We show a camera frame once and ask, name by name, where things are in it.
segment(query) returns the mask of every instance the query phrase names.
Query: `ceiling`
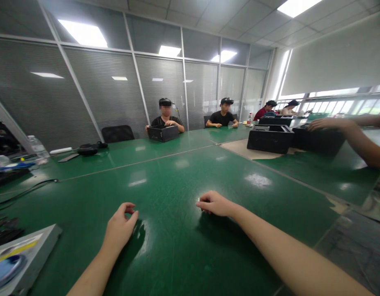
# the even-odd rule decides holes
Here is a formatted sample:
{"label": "ceiling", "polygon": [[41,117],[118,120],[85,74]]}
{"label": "ceiling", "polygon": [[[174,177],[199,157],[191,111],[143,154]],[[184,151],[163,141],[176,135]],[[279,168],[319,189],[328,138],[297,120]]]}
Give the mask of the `ceiling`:
{"label": "ceiling", "polygon": [[380,0],[323,0],[292,19],[286,0],[83,0],[251,44],[296,47],[380,11]]}

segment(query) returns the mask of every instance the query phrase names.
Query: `black box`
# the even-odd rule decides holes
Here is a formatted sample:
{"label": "black box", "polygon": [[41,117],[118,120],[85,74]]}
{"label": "black box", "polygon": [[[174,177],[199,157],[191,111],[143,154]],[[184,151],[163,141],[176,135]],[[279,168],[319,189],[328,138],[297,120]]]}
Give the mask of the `black box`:
{"label": "black box", "polygon": [[312,151],[327,156],[335,156],[345,142],[345,136],[338,129],[317,129],[308,132],[309,124],[292,129],[294,139],[291,147]]}
{"label": "black box", "polygon": [[179,136],[177,125],[166,127],[165,125],[155,125],[147,128],[149,138],[160,142],[167,142]]}
{"label": "black box", "polygon": [[287,154],[294,133],[287,125],[254,125],[247,149]]}
{"label": "black box", "polygon": [[291,121],[294,119],[293,116],[264,116],[260,118],[259,124],[262,125],[287,125],[290,126]]}

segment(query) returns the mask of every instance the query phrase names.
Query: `fluorescent light panel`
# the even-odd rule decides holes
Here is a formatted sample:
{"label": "fluorescent light panel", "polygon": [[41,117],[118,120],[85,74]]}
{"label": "fluorescent light panel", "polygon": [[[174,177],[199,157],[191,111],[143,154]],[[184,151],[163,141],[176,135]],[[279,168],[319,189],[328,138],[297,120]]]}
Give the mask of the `fluorescent light panel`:
{"label": "fluorescent light panel", "polygon": [[[221,62],[228,61],[229,59],[233,58],[236,54],[237,54],[237,52],[234,52],[234,51],[223,50],[221,52]],[[216,55],[214,58],[211,59],[211,61],[212,62],[218,62],[219,58],[220,58],[220,56]]]}
{"label": "fluorescent light panel", "polygon": [[42,73],[42,72],[31,72],[31,73],[35,74],[35,75],[42,76],[42,77],[47,77],[47,78],[62,78],[62,79],[64,79],[63,77],[58,76],[58,75],[53,74],[53,73]]}
{"label": "fluorescent light panel", "polygon": [[112,76],[112,78],[113,78],[114,80],[125,80],[125,81],[128,80],[126,77],[123,77],[123,76]]}
{"label": "fluorescent light panel", "polygon": [[73,21],[58,21],[79,44],[97,47],[108,47],[104,36],[97,26],[77,23]]}
{"label": "fluorescent light panel", "polygon": [[161,45],[160,51],[158,54],[160,56],[162,55],[162,56],[173,58],[173,57],[177,57],[179,55],[179,53],[181,52],[181,50],[182,49],[178,48],[178,47]]}
{"label": "fluorescent light panel", "polygon": [[287,0],[277,10],[294,18],[322,0]]}

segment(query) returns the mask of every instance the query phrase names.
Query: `black t-shirt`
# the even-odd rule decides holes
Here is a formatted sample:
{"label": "black t-shirt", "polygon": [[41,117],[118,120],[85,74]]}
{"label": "black t-shirt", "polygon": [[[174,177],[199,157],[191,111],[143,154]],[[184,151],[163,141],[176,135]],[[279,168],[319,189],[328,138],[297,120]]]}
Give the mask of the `black t-shirt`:
{"label": "black t-shirt", "polygon": [[209,120],[212,123],[220,123],[221,125],[226,126],[230,123],[230,121],[234,121],[235,118],[231,112],[228,112],[225,116],[222,116],[221,112],[217,111],[210,116]]}
{"label": "black t-shirt", "polygon": [[[170,116],[169,120],[173,120],[176,123],[179,123],[180,125],[183,125],[182,121],[179,118],[177,118],[177,117]],[[155,126],[155,125],[165,125],[165,122],[162,120],[161,116],[159,116],[159,117],[157,117],[156,119],[153,120],[151,126]]]}

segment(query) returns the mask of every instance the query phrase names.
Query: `plastic water bottle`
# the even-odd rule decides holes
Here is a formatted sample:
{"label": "plastic water bottle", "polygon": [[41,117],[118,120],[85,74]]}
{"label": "plastic water bottle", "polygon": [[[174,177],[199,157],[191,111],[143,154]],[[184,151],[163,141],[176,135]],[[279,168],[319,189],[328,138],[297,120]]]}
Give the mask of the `plastic water bottle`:
{"label": "plastic water bottle", "polygon": [[28,136],[28,140],[30,141],[35,154],[38,156],[38,164],[47,163],[47,158],[50,157],[50,154],[46,151],[45,146],[43,146],[40,140],[35,138],[35,136]]}

